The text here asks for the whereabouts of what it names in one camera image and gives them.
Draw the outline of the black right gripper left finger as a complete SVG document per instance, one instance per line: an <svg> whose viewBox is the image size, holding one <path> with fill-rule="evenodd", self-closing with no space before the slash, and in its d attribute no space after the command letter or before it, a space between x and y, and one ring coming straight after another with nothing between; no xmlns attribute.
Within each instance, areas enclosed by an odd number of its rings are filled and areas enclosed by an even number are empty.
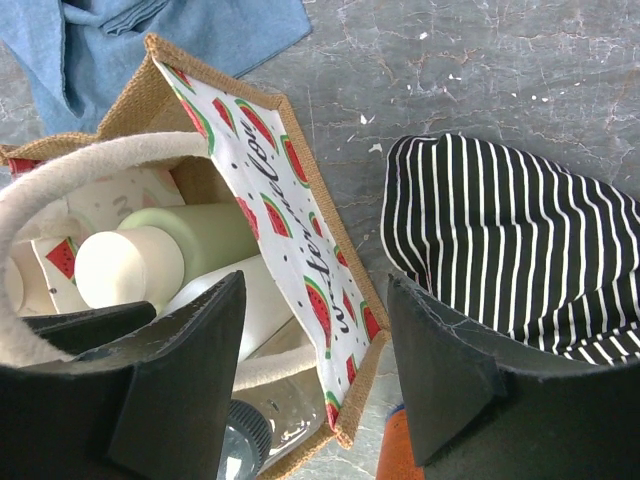
<svg viewBox="0 0 640 480"><path fill-rule="evenodd" d="M212 479L246 303L233 272L71 362L1 371L5 479Z"/></svg>

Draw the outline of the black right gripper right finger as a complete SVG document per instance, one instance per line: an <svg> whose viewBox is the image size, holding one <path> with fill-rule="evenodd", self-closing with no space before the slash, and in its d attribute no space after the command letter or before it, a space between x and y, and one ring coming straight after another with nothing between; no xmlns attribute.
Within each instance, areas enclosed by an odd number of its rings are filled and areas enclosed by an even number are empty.
<svg viewBox="0 0 640 480"><path fill-rule="evenodd" d="M429 479L635 479L639 365L514 341L403 276L387 304L413 455Z"/></svg>

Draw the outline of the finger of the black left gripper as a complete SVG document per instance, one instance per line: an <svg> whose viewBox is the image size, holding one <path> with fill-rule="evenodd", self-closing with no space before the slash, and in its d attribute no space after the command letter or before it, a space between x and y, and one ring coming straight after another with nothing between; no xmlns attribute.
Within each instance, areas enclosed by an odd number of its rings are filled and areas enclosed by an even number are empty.
<svg viewBox="0 0 640 480"><path fill-rule="evenodd" d="M155 317L155 308L141 301L73 313L23 317L23 320L53 346L78 355L119 339Z"/></svg>

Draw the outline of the orange bottle with blue cap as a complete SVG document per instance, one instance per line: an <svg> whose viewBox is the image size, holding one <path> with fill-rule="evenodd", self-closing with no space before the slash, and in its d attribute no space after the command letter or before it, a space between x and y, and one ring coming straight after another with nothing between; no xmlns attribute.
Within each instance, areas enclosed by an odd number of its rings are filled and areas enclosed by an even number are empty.
<svg viewBox="0 0 640 480"><path fill-rule="evenodd" d="M397 405L388 415L380 449L376 480L424 480L415 464L405 405Z"/></svg>

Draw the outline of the white bottle with cream cap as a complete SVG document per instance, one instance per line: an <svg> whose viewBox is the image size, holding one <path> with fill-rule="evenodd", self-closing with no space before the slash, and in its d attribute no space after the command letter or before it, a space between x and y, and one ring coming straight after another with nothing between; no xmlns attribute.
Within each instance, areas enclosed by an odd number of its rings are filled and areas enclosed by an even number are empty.
<svg viewBox="0 0 640 480"><path fill-rule="evenodd" d="M255 214L237 203L142 209L82 243L77 288L91 308L162 309L195 278L257 255L258 236Z"/></svg>

